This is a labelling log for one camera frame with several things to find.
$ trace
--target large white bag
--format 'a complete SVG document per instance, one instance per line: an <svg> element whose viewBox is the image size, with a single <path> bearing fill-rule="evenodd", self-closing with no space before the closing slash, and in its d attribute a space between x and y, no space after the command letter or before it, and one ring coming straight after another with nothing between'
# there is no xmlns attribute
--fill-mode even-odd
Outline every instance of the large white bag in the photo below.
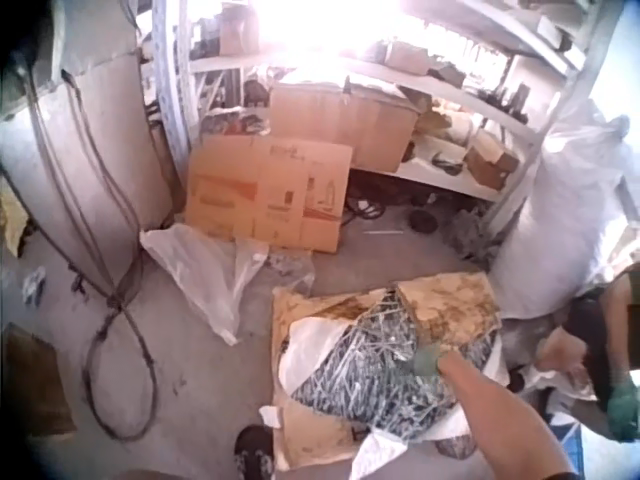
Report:
<svg viewBox="0 0 640 480"><path fill-rule="evenodd" d="M235 345L242 292L267 259L269 246L255 240L209 238L180 223L142 232L140 243L171 274L211 329Z"/></svg>
<svg viewBox="0 0 640 480"><path fill-rule="evenodd" d="M531 195L489 274L503 318L546 315L604 266L627 225L615 194L630 158L629 120L589 100L544 141Z"/></svg>

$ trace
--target person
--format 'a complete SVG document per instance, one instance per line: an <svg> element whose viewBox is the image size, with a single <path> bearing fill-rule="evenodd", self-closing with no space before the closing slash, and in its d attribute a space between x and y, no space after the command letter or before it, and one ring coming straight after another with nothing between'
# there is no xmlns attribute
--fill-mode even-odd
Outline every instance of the person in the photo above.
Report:
<svg viewBox="0 0 640 480"><path fill-rule="evenodd" d="M640 264L575 298L566 322L540 345L534 366L566 373L583 367L597 402L562 395L553 403L602 436L637 440L640 402L631 372L640 368Z"/></svg>
<svg viewBox="0 0 640 480"><path fill-rule="evenodd" d="M471 434L495 477L519 480L573 480L580 477L560 443L538 413L500 384L484 376L456 350L419 351L414 371L440 375L465 412ZM240 478L267 480L273 475L273 443L265 427L245 428L236 441Z"/></svg>

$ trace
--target shoe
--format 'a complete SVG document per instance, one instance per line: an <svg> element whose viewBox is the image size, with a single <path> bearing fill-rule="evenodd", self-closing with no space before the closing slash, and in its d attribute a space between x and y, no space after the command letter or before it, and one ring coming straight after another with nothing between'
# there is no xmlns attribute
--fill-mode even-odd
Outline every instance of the shoe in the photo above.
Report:
<svg viewBox="0 0 640 480"><path fill-rule="evenodd" d="M245 427L233 449L241 480L274 480L273 434L261 425Z"/></svg>

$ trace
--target work glove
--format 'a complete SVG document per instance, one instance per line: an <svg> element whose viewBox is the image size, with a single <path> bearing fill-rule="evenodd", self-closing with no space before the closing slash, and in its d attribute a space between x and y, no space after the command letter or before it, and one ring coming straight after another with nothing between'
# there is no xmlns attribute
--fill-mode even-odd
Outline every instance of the work glove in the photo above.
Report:
<svg viewBox="0 0 640 480"><path fill-rule="evenodd" d="M443 353L437 343L418 348L410 361L411 371L425 378L438 375L438 359Z"/></svg>
<svg viewBox="0 0 640 480"><path fill-rule="evenodd" d="M619 442L638 439L638 391L630 375L618 382L607 404L609 429Z"/></svg>

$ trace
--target hand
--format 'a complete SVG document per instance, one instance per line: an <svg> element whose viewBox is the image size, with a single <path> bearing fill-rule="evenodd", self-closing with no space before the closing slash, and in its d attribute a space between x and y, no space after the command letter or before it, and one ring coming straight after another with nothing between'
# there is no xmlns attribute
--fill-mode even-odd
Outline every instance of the hand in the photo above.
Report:
<svg viewBox="0 0 640 480"><path fill-rule="evenodd" d="M614 386L607 404L607 418L618 441L633 442L638 438L638 392L628 374Z"/></svg>

